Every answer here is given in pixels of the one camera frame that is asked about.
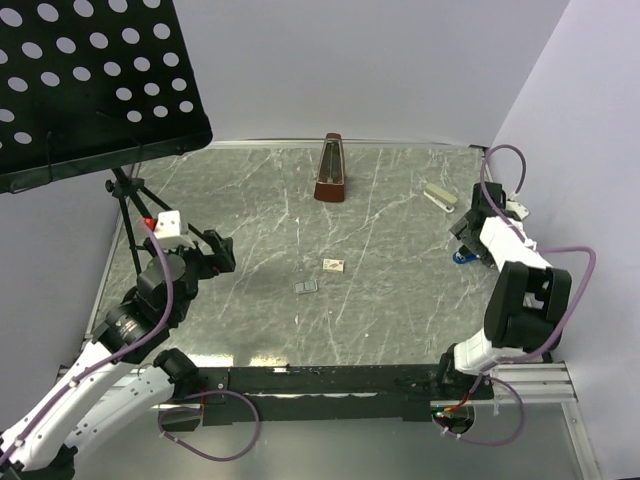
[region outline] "white wall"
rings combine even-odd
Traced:
[[[489,145],[568,0],[174,0],[216,140]]]
[[[106,172],[0,195],[0,431],[78,352],[115,231]]]
[[[529,159],[528,232],[598,253],[559,352],[606,478],[640,476],[639,18],[633,0],[572,0],[494,142]],[[517,159],[492,165],[513,188]],[[577,283],[584,258],[549,259]]]

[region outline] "black perforated music stand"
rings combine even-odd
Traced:
[[[172,0],[0,3],[0,193],[209,144]]]

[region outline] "round hole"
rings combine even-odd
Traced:
[[[119,88],[116,90],[116,97],[118,97],[123,102],[128,102],[133,97],[133,93],[128,88]]]
[[[167,110],[167,107],[163,107],[162,105],[158,105],[156,108],[153,109],[153,114],[156,117],[164,118],[169,114],[169,110]]]
[[[107,45],[109,45],[107,37],[100,32],[94,32],[89,35],[89,41],[96,48],[107,48]]]
[[[9,123],[13,122],[16,119],[16,116],[13,114],[11,110],[5,110],[4,108],[0,108],[0,122]]]
[[[193,111],[193,103],[186,101],[180,104],[180,111],[184,113],[189,113]]]
[[[134,28],[125,28],[122,31],[122,39],[130,45],[135,45],[140,41],[140,34]]]
[[[76,0],[73,2],[73,9],[81,17],[89,18],[93,15],[93,5],[91,5],[87,0]]]
[[[144,57],[138,57],[133,61],[133,66],[136,67],[136,70],[146,72],[151,68],[151,63]]]
[[[155,83],[147,83],[144,86],[144,92],[147,95],[155,97],[157,94],[160,93],[160,87],[158,85],[156,85]]]
[[[26,92],[27,88],[29,88],[27,82],[18,77],[11,77],[7,83],[9,87],[16,92]]]
[[[13,8],[0,9],[0,19],[10,27],[22,25],[22,17]]]
[[[162,57],[162,60],[167,67],[175,67],[180,61],[178,56],[173,52],[165,53],[164,57]]]
[[[33,140],[31,135],[25,132],[18,132],[13,136],[13,138],[16,139],[16,142],[21,143],[22,145],[28,145],[31,143],[31,140]]]
[[[171,86],[175,91],[182,92],[184,89],[187,88],[187,82],[184,81],[182,78],[176,78],[173,80],[173,82],[171,82]]]
[[[86,82],[91,78],[91,72],[84,67],[76,67],[73,69],[73,76],[81,82]]]
[[[171,35],[171,29],[164,23],[158,23],[153,27],[153,34],[160,40],[166,40]]]
[[[58,11],[48,3],[41,3],[38,5],[38,15],[47,22],[55,22],[59,18]]]
[[[42,80],[42,83],[48,87],[57,87],[60,85],[60,78],[52,72],[44,72],[40,75],[40,79]]]
[[[109,0],[109,6],[111,10],[117,13],[124,13],[127,11],[127,0]]]
[[[60,37],[56,40],[56,45],[62,53],[71,54],[76,51],[76,44],[73,43],[73,40],[67,37]]]
[[[140,112],[136,112],[135,110],[131,110],[129,113],[127,113],[127,119],[130,122],[138,123],[140,120],[142,120],[142,114]]]
[[[23,43],[22,53],[24,53],[29,58],[33,58],[34,60],[42,57],[42,49],[33,42]]]
[[[107,62],[104,64],[104,72],[110,77],[117,77],[122,72],[122,69],[116,62]]]

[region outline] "marble tabletop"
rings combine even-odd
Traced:
[[[236,271],[200,282],[163,349],[199,366],[437,363],[478,331],[497,271],[455,264],[448,229],[469,207],[480,151],[346,144],[347,198],[331,204],[313,198],[321,146],[207,149],[142,164],[152,191],[235,242]],[[458,198],[455,212],[423,196],[427,182]],[[123,235],[97,321],[135,282]],[[324,258],[344,260],[344,273],[324,273]],[[310,280],[317,292],[294,292]]]

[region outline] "tripod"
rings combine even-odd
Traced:
[[[129,250],[131,250],[131,256],[133,257],[133,264],[136,269],[136,274],[140,275],[142,267],[140,265],[140,257],[138,250],[147,250],[147,248],[136,245],[136,239],[133,235],[133,227],[131,224],[131,217],[129,216],[129,209],[127,208],[127,198],[130,198],[136,210],[144,218],[151,218],[151,212],[144,204],[138,192],[144,193],[152,202],[161,207],[163,210],[173,210],[166,202],[160,197],[154,194],[151,190],[144,186],[144,179],[142,178],[130,178],[122,170],[122,168],[112,169],[116,177],[116,181],[107,180],[105,188],[107,192],[118,199],[120,204],[120,212],[122,213],[122,220],[124,222],[124,228],[127,232],[127,241],[129,243]],[[235,258],[233,256],[233,241],[230,238],[223,239],[216,233],[215,230],[205,230],[204,233],[198,230],[193,225],[189,224],[189,230],[200,240],[211,247],[211,250],[216,255],[216,268],[220,273],[232,272],[235,269]]]

